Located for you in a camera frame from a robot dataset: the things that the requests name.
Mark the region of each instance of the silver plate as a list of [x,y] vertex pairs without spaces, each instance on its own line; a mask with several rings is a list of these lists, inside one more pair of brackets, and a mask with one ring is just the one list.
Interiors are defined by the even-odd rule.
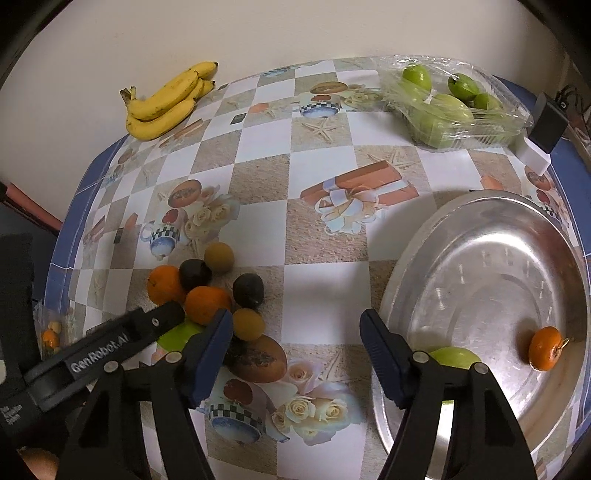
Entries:
[[[380,315],[411,348],[460,346],[490,366],[531,449],[548,438],[582,374],[587,296],[563,234],[529,200],[484,190],[441,208],[416,233],[396,264]],[[533,370],[533,333],[554,325],[571,339],[556,366]],[[372,395],[378,430],[389,451],[402,411]],[[428,478],[445,464],[453,405],[443,405]]]

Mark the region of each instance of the plastic container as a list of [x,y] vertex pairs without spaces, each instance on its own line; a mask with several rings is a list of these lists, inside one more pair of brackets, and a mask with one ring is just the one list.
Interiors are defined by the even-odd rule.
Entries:
[[[528,109],[500,80],[469,63],[421,55],[380,57],[374,62],[384,101],[402,115],[413,141],[429,150],[507,147],[524,128],[533,124]],[[426,67],[431,76],[431,91],[421,90],[402,78],[404,69],[413,64]],[[451,95],[448,80],[458,73],[472,78],[480,93],[494,96],[502,108],[477,109],[472,101],[463,103],[470,113],[462,105],[442,108],[441,97],[436,95]]]

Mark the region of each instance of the tablecloth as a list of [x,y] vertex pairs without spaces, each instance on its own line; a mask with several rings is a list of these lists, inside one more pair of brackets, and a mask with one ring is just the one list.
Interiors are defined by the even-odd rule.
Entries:
[[[531,94],[509,87],[531,108]],[[285,351],[287,374],[263,383],[220,373],[212,395],[236,404],[224,387],[245,384],[252,400],[238,404],[259,420],[254,429],[212,426],[210,410],[192,412],[217,478],[375,479],[386,453],[371,413],[359,314],[379,308],[421,224],[450,199],[482,188],[544,208],[588,281],[591,231],[579,232],[575,219],[589,208],[591,180],[578,161],[565,140],[541,177],[503,148],[417,148],[385,111],[369,58],[264,72],[217,87],[162,138],[125,137],[95,159],[58,239],[46,307],[68,315],[69,336],[79,339],[127,310],[153,308],[145,282],[154,267],[227,243],[235,268],[214,284],[261,276],[265,334]],[[164,246],[155,242],[163,229],[174,239]],[[131,364],[161,355],[153,345]],[[558,471],[586,428],[588,377],[533,455],[541,479]],[[150,410],[142,412],[152,474],[165,478]]]

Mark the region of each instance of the banana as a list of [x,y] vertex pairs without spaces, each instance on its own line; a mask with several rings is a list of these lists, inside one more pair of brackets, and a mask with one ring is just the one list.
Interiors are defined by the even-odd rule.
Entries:
[[206,79],[216,70],[216,68],[216,61],[200,61],[193,65],[191,70],[197,70],[199,72],[199,78]]
[[211,80],[204,80],[203,81],[203,89],[201,90],[201,92],[199,92],[199,96],[197,97],[197,99],[200,99],[201,97],[205,97],[209,92],[211,92],[213,90],[213,87],[215,84],[216,84],[216,82],[213,82]]
[[197,84],[195,85],[195,88],[191,91],[191,93],[189,93],[189,95],[187,95],[187,98],[192,98],[194,100],[197,100],[199,97],[201,97],[201,90],[203,90],[204,87],[204,83],[202,79],[199,79],[197,81]]
[[164,114],[195,88],[199,74],[195,69],[175,77],[160,90],[146,100],[138,100],[135,96],[127,103],[128,113],[138,120],[153,120]]
[[[135,88],[131,87],[131,99],[126,103],[131,103],[135,99]],[[195,108],[195,100],[193,98],[186,98],[174,105],[166,113],[163,113],[156,120],[150,122],[142,122],[134,118],[130,111],[127,113],[125,120],[125,128],[127,131],[138,140],[153,140],[160,135],[165,134],[170,129],[176,127],[180,122],[189,116]]]

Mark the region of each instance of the green apple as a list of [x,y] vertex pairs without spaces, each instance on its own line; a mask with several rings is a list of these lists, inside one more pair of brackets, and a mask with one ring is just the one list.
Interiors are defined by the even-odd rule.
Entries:
[[479,93],[474,97],[474,108],[479,110],[503,110],[501,101],[490,93]]
[[462,102],[470,102],[480,93],[480,89],[474,80],[463,73],[454,73],[447,80],[449,91]]
[[470,109],[458,98],[446,93],[438,93],[431,99],[431,105],[439,107],[445,118],[452,122],[471,124],[474,122],[474,115]]
[[446,114],[433,105],[415,108],[410,117],[413,126],[412,135],[416,141],[422,142],[438,150],[453,145],[453,124],[446,119]]
[[402,78],[411,83],[414,83],[419,88],[431,92],[431,75],[425,65],[417,63],[415,65],[408,66],[402,73]]
[[463,368],[465,370],[468,370],[473,363],[481,361],[474,352],[458,346],[445,346],[431,352],[429,355],[437,360],[440,365]]
[[205,327],[185,318],[183,323],[162,335],[157,343],[167,352],[181,352],[193,335],[202,333],[204,330]]
[[412,103],[424,102],[429,96],[429,92],[427,90],[423,90],[418,85],[407,80],[400,80],[398,85],[405,99],[410,100]]

